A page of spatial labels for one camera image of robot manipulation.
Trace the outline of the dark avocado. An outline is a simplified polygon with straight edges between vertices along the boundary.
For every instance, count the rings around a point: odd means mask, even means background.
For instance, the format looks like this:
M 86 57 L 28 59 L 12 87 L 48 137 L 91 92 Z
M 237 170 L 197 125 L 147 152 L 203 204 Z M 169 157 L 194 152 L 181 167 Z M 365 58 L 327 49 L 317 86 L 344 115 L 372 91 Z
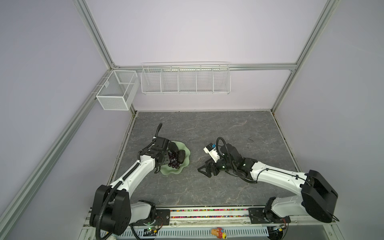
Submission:
M 178 161 L 178 163 L 179 163 L 180 165 L 184 163 L 184 161 L 185 161 L 185 157 L 186 157 L 186 152 L 185 152 L 185 150 L 180 150 L 180 151 L 178 151 L 177 161 Z
M 168 149 L 173 154 L 177 154 L 179 152 L 179 148 L 178 148 L 177 144 L 174 142 L 169 142 Z

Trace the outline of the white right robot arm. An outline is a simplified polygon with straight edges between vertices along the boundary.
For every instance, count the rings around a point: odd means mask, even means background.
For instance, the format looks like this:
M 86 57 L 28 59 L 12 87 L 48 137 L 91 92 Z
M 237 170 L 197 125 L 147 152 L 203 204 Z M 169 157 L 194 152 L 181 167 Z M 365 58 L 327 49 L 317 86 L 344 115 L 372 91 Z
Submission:
M 338 193 L 317 171 L 294 172 L 268 166 L 251 158 L 244 158 L 230 145 L 208 144 L 204 152 L 210 159 L 198 171 L 207 177 L 225 172 L 249 184 L 264 182 L 285 189 L 292 197 L 271 197 L 261 212 L 267 223 L 287 223 L 291 216 L 310 216 L 322 223 L 338 221 L 334 211 Z

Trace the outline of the dark purple grape bunch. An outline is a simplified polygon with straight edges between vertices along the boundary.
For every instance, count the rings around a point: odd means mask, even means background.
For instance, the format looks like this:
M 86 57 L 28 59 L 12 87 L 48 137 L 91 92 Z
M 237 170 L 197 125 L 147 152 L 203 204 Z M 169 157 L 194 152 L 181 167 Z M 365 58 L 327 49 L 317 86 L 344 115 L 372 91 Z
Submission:
M 173 169 L 178 169 L 180 167 L 178 153 L 169 152 L 169 160 L 169 167 Z

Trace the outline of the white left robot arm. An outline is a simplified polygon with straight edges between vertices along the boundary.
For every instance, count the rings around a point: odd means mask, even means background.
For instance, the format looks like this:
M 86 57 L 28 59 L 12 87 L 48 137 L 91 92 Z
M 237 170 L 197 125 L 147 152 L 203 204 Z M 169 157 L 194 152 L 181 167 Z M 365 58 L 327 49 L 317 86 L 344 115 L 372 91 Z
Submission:
M 156 221 L 156 205 L 149 201 L 131 203 L 131 195 L 152 170 L 160 171 L 165 164 L 170 141 L 154 137 L 153 141 L 140 150 L 138 159 L 121 177 L 109 185 L 96 190 L 90 225 L 96 229 L 96 239 L 106 240 L 111 235 L 121 235 L 128 226 L 138 221 Z

